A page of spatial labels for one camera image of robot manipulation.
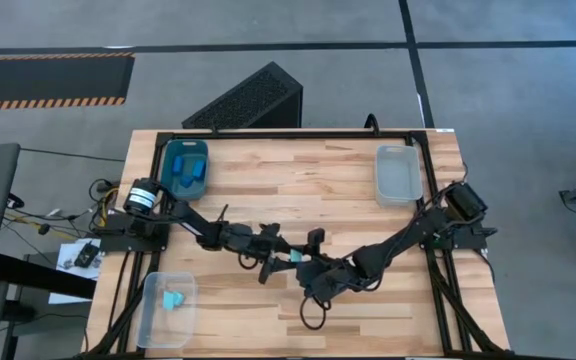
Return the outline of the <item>black table frame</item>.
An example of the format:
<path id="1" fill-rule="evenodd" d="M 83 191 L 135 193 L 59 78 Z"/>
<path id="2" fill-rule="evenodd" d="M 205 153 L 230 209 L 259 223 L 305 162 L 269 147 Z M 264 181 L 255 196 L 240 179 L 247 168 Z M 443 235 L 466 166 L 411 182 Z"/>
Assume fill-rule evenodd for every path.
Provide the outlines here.
<path id="1" fill-rule="evenodd" d="M 323 228 L 322 249 L 343 256 L 380 242 L 402 228 L 412 207 L 383 208 L 375 199 L 374 158 L 386 144 L 413 143 L 422 154 L 426 192 L 464 174 L 451 131 L 367 129 L 192 131 L 209 148 L 206 194 L 195 209 L 251 226 L 277 222 L 285 238 L 305 241 Z M 335 298 L 324 328 L 306 329 L 320 312 L 303 298 L 294 275 L 282 272 L 260 284 L 234 254 L 201 249 L 174 226 L 159 267 L 187 271 L 198 285 L 193 337 L 164 357 L 337 357 L 439 355 L 461 339 L 451 309 L 438 312 L 427 254 L 412 248 L 398 256 L 373 293 Z"/>

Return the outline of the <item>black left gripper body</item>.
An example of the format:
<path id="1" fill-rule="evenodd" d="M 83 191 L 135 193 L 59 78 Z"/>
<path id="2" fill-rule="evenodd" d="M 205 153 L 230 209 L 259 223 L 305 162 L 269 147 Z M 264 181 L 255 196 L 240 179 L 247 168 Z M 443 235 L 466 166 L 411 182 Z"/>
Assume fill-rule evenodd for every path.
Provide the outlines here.
<path id="1" fill-rule="evenodd" d="M 260 233 L 251 234 L 247 237 L 248 242 L 245 243 L 244 248 L 239 251 L 238 263 L 246 270 L 252 270 L 259 263 L 262 263 L 258 282 L 265 284 L 272 273 L 281 271 L 273 269 L 274 259 L 276 258 L 275 253 L 288 253 L 275 252 L 274 244 L 276 242 L 288 242 L 279 234 L 279 223 L 261 224 L 260 227 Z"/>

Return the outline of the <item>black handheld device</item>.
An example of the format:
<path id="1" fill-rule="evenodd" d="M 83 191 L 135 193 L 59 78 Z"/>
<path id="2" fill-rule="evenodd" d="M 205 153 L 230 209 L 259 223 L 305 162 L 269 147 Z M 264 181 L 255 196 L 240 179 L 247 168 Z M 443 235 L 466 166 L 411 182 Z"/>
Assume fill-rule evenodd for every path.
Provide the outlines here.
<path id="1" fill-rule="evenodd" d="M 74 265 L 81 268 L 88 268 L 94 262 L 99 252 L 99 247 L 92 242 L 85 243 L 75 258 Z"/>

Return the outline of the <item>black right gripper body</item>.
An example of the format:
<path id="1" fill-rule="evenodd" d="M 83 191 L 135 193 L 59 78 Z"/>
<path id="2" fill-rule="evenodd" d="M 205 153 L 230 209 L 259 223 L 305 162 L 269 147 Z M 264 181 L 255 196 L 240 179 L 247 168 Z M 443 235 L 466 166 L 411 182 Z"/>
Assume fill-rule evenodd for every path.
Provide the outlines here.
<path id="1" fill-rule="evenodd" d="M 316 228 L 308 232 L 304 252 L 313 255 L 312 260 L 299 262 L 296 268 L 296 279 L 304 290 L 306 297 L 316 300 L 332 300 L 346 290 L 360 291 L 362 286 L 357 272 L 343 258 L 331 258 L 321 253 L 320 245 L 325 240 L 325 230 Z M 314 262 L 317 270 L 312 273 L 302 272 L 300 264 Z"/>

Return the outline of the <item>black hazard-striped floor mat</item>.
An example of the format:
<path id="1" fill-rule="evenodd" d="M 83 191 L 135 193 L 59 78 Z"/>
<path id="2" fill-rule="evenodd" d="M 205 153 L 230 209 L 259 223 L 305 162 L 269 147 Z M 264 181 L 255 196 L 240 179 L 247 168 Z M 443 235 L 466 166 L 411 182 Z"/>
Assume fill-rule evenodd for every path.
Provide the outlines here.
<path id="1" fill-rule="evenodd" d="M 130 52 L 0 56 L 0 110 L 122 105 L 135 60 Z"/>

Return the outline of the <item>blue plastic bin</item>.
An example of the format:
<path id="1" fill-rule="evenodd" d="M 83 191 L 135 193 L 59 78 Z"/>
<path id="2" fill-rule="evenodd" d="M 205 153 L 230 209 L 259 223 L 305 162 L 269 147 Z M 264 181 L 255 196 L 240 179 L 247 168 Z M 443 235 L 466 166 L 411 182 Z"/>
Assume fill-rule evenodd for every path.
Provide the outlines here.
<path id="1" fill-rule="evenodd" d="M 172 163 L 175 156 L 182 156 L 184 159 L 183 171 L 178 175 L 172 174 Z M 180 184 L 181 176 L 191 175 L 193 164 L 199 159 L 205 160 L 207 163 L 204 179 L 200 181 L 194 179 L 189 188 L 182 187 Z M 195 139 L 172 140 L 165 149 L 160 182 L 177 198 L 198 200 L 206 192 L 208 168 L 209 150 L 206 142 Z"/>

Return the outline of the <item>white paper sheet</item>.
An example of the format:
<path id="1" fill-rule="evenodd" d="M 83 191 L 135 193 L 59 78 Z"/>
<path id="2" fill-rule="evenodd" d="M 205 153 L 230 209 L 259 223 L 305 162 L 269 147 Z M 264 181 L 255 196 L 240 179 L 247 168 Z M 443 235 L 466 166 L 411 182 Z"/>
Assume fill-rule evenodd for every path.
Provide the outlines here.
<path id="1" fill-rule="evenodd" d="M 60 283 L 52 291 L 49 302 L 62 304 L 91 300 L 100 276 L 101 263 L 100 239 L 82 238 L 62 244 L 54 266 Z"/>

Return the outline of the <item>black desk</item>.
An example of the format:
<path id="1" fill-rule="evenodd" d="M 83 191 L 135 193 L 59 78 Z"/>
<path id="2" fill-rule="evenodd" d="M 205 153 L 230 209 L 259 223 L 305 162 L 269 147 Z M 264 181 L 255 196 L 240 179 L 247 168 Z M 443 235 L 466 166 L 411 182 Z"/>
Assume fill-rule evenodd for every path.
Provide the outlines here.
<path id="1" fill-rule="evenodd" d="M 92 299 L 96 281 L 0 254 L 0 281 Z"/>

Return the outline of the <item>clear plastic bin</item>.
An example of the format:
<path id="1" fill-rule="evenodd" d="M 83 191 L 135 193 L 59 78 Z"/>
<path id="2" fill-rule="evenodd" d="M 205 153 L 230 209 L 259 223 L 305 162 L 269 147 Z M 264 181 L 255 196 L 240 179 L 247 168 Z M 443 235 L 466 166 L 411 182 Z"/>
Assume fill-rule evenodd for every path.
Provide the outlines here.
<path id="1" fill-rule="evenodd" d="M 180 292 L 180 306 L 167 311 L 163 293 Z M 138 316 L 136 344 L 144 349 L 182 348 L 193 337 L 196 322 L 198 286 L 189 272 L 153 272 L 144 281 L 141 313 Z"/>
<path id="2" fill-rule="evenodd" d="M 381 207 L 408 205 L 423 196 L 419 154 L 413 146 L 380 145 L 374 174 L 375 198 Z"/>

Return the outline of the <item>black mesh computer tower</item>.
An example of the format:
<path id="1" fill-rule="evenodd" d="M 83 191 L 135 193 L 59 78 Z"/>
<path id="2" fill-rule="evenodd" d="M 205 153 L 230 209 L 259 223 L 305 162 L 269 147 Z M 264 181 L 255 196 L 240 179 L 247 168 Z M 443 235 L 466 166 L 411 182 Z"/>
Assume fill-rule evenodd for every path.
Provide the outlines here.
<path id="1" fill-rule="evenodd" d="M 275 62 L 182 122 L 183 129 L 300 128 L 303 86 Z"/>

